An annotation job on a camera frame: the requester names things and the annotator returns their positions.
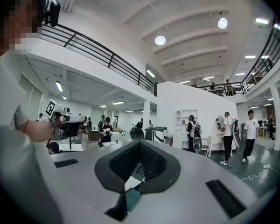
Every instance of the white sneaker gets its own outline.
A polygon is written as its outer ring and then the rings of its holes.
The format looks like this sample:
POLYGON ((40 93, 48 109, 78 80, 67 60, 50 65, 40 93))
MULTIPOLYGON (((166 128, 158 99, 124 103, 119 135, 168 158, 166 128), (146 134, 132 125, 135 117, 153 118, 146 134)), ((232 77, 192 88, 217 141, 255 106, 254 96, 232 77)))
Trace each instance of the white sneaker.
POLYGON ((222 165, 227 165, 227 162, 225 162, 225 161, 220 161, 220 163, 222 164, 222 165))

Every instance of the black metal railing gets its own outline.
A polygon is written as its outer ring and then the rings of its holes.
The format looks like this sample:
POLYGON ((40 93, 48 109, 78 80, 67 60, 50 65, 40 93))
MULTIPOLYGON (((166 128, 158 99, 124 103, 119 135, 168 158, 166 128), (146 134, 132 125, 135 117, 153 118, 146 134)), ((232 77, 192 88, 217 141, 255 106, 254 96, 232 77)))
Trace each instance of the black metal railing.
POLYGON ((144 74, 104 45, 71 28, 60 24, 53 28, 43 24, 40 38, 86 56, 157 96, 156 84, 144 74))
POLYGON ((198 87, 220 96, 245 94, 256 85, 280 59, 280 23, 274 17, 271 32, 252 69, 241 82, 198 87))

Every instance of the fluorescent light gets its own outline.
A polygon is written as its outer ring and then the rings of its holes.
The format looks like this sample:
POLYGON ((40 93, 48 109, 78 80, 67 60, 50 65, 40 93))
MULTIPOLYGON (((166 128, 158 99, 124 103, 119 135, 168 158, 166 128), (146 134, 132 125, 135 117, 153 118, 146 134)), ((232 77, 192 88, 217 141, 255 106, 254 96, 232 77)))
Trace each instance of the fluorescent light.
POLYGON ((155 78, 155 75, 154 75, 153 73, 151 73, 150 70, 147 70, 146 72, 147 72, 152 78, 155 78))
POLYGON ((120 105, 120 104, 124 104, 124 102, 123 101, 119 101, 119 102, 113 103, 112 105, 120 105))
POLYGON ((207 80, 207 79, 212 79, 212 78, 215 78, 215 77, 205 77, 203 78, 204 80, 207 80))
POLYGON ((218 20, 218 27, 221 28, 221 29, 224 29, 226 28, 228 25, 228 21, 226 18, 224 17, 221 17, 219 20, 218 20))
POLYGON ((155 44, 157 44, 158 46, 164 45, 166 42, 166 38, 162 35, 157 36, 154 40, 155 44))
POLYGON ((190 81, 189 80, 183 81, 183 82, 180 82, 179 84, 184 84, 184 83, 188 83, 188 82, 190 82, 190 81))
POLYGON ((261 18, 256 18, 256 22, 257 22, 257 23, 263 23, 263 24, 269 24, 269 21, 268 21, 268 20, 261 19, 261 18))
POLYGON ((274 28, 277 28, 278 30, 280 30, 280 25, 279 24, 274 24, 274 28))
POLYGON ((58 90, 63 92, 63 89, 62 89, 62 86, 61 86, 61 83, 59 81, 56 81, 56 85, 58 87, 58 90))

